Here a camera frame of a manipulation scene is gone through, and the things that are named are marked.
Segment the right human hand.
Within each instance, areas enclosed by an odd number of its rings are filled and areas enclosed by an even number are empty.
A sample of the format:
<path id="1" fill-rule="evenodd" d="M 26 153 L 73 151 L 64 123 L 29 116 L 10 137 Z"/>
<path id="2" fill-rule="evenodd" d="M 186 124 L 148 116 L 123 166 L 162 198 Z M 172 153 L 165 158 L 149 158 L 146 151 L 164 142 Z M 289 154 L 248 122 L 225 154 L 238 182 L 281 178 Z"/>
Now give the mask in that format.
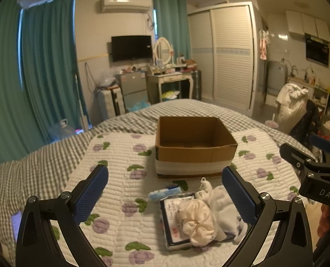
<path id="1" fill-rule="evenodd" d="M 319 238 L 324 237 L 329 230 L 330 230 L 330 206 L 322 204 L 321 217 L 317 228 L 317 234 Z"/>

